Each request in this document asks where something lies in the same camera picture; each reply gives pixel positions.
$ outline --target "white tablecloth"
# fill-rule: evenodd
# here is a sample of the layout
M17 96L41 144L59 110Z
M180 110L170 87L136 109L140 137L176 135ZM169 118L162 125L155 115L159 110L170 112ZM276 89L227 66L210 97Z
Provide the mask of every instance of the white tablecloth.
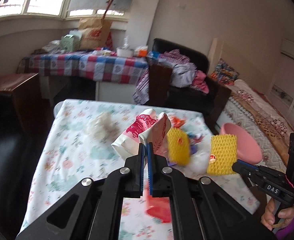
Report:
M49 132L44 150L39 159L28 199L27 212L21 230L45 212L81 179L102 179L115 169L123 167L124 161L111 147L111 143L129 126L135 117L148 106L106 103L84 100L65 100ZM174 113L185 119L182 129L204 138L199 144L210 151L212 133L205 125L202 114L192 111L153 107L157 114ZM108 111L116 122L115 130L102 140L93 140L86 133L90 119ZM203 175L193 174L178 167L185 176L198 179ZM254 213L259 202L254 198L238 174L211 178L249 212ZM119 239L173 239L171 223L145 213L144 197L124 199L120 222Z

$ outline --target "silver screw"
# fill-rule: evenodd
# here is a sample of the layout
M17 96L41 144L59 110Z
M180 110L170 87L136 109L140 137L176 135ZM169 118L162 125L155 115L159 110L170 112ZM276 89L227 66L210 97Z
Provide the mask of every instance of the silver screw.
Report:
M211 179L208 178L208 177L202 177L202 178L200 179L200 182L201 182L202 184L204 184L204 185L208 185L208 184L210 184Z
M89 186L90 184L91 184L91 179L90 178L85 178L85 179L83 179L82 181L81 181L81 184L83 185L83 186Z
M168 173L171 173L173 169L171 167L163 167L162 171L163 173L168 174Z
M127 174L130 172L130 168L122 167L119 171L121 174Z

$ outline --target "round label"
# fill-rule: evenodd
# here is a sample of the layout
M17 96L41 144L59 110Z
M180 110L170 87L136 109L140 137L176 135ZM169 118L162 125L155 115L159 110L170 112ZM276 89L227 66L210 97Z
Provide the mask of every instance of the round label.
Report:
M216 161L216 156L213 155L213 154L211 154L211 155L210 155L210 158L209 158L209 164L210 164L210 163L214 163L215 161Z

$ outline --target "bed headboard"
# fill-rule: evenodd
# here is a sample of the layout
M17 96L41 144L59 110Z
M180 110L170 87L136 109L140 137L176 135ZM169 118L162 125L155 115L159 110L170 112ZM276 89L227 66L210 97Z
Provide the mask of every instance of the bed headboard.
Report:
M266 79L263 72L258 70L226 42L214 38L208 54L210 62L208 75L214 71L220 58L239 72L238 78L244 80L250 87L264 94L268 91L270 82Z

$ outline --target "paper bag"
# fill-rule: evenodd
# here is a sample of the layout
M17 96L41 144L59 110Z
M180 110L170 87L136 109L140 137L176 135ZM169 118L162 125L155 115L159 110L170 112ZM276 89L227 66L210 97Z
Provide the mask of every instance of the paper bag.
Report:
M165 113L157 116L156 111L149 108L139 114L136 121L111 145L123 160L138 154L139 143L152 142L155 153L170 128L171 123Z
M111 20L102 18L80 19L78 27L82 32L80 49L104 47L109 35L111 23Z

